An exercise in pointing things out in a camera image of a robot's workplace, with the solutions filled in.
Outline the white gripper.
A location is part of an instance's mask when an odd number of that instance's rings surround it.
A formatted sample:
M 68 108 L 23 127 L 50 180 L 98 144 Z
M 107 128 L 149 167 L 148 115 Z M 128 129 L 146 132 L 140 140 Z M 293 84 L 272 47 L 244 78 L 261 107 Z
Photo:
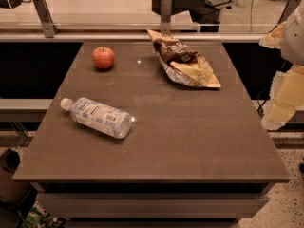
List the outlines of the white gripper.
M 283 59 L 292 64 L 287 72 L 278 71 L 272 80 L 270 100 L 265 104 L 261 124 L 274 131 L 284 126 L 304 105 L 304 6 L 300 4 L 286 22 L 262 37 L 265 48 L 281 48 Z

